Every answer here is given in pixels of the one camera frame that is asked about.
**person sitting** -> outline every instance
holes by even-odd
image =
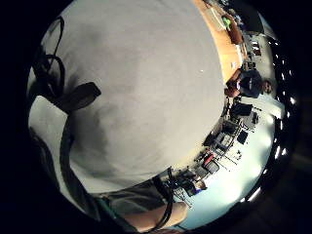
[[[267,94],[272,92],[271,82],[262,80],[257,70],[242,71],[237,69],[226,85],[227,89],[224,89],[224,93],[230,98],[238,95],[258,98],[263,92]]]

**fluorescent light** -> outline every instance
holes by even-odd
[[[255,191],[255,193],[250,197],[250,199],[248,199],[248,201],[252,201],[260,192],[261,188],[258,187],[258,189]]]
[[[275,151],[275,159],[277,159],[279,157],[279,154],[280,154],[280,150],[281,150],[281,147],[280,145],[277,147],[276,151]]]
[[[295,104],[295,99],[293,97],[291,97],[291,103]]]
[[[286,155],[286,154],[287,154],[287,150],[286,150],[286,148],[284,148],[282,151],[282,155]]]

